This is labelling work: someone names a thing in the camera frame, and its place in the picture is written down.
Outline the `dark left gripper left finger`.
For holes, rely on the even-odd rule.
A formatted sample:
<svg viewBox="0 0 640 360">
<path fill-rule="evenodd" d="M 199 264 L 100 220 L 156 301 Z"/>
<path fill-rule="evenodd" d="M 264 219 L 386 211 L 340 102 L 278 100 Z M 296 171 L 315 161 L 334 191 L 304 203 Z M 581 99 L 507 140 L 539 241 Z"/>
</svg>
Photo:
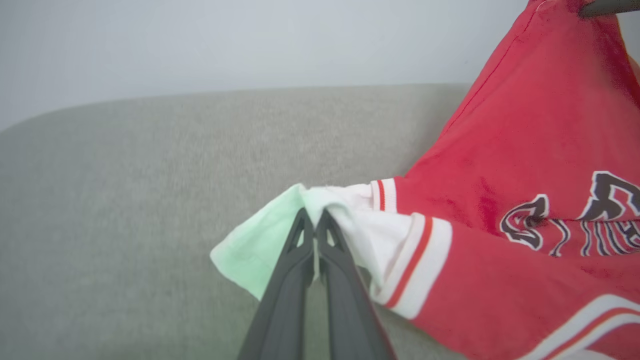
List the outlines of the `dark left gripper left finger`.
<svg viewBox="0 0 640 360">
<path fill-rule="evenodd" d="M 295 215 L 237 360 L 303 360 L 306 292 L 314 276 L 314 226 Z"/>
</svg>

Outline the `grey fabric sofa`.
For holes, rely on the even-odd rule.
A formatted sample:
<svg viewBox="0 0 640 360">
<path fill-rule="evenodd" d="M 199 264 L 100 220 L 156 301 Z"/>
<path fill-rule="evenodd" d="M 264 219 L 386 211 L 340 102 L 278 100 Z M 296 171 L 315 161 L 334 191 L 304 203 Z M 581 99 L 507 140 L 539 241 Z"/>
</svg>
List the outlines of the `grey fabric sofa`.
<svg viewBox="0 0 640 360">
<path fill-rule="evenodd" d="M 469 84 L 259 89 L 0 132 L 0 360 L 236 360 L 258 307 L 210 251 L 295 183 L 405 174 Z"/>
</svg>

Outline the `red and white jersey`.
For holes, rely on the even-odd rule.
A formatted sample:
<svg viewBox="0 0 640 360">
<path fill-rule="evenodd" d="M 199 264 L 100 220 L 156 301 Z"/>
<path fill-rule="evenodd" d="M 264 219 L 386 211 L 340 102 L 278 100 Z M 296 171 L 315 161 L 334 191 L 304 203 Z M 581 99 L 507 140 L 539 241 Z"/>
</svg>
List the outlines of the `red and white jersey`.
<svg viewBox="0 0 640 360">
<path fill-rule="evenodd" d="M 400 177 L 295 184 L 212 249 L 261 300 L 300 208 L 375 303 L 476 360 L 640 360 L 640 83 L 615 14 L 529 0 Z"/>
</svg>

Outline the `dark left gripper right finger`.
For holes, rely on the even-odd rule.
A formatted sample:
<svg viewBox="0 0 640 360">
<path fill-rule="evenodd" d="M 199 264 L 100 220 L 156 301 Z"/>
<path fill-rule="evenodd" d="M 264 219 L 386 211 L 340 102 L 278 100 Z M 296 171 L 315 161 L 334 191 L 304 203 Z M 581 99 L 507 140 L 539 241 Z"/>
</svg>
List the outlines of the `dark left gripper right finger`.
<svg viewBox="0 0 640 360">
<path fill-rule="evenodd" d="M 338 222 L 323 210 L 316 227 L 327 290 L 331 360 L 397 360 Z"/>
</svg>

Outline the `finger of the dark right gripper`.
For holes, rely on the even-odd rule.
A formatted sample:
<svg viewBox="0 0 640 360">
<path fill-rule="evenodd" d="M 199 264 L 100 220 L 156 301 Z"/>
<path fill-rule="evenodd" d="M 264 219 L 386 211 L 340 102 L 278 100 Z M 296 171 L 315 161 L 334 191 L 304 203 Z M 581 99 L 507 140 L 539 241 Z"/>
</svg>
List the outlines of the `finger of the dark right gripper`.
<svg viewBox="0 0 640 360">
<path fill-rule="evenodd" d="M 617 15 L 640 11 L 640 0 L 592 0 L 581 7 L 581 18 Z"/>
</svg>

